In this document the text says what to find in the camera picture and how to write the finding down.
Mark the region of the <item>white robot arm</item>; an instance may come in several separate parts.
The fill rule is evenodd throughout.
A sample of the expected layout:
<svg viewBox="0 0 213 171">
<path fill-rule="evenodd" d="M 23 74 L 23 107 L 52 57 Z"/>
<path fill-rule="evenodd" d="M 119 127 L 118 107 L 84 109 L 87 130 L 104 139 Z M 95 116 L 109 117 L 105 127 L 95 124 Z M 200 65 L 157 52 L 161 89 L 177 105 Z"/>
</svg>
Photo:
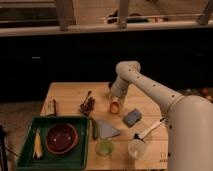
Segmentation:
<svg viewBox="0 0 213 171">
<path fill-rule="evenodd" d="M 168 122 L 168 171 L 213 171 L 213 104 L 174 91 L 140 73 L 137 61 L 116 65 L 111 94 L 124 98 L 134 84 L 160 107 Z"/>
</svg>

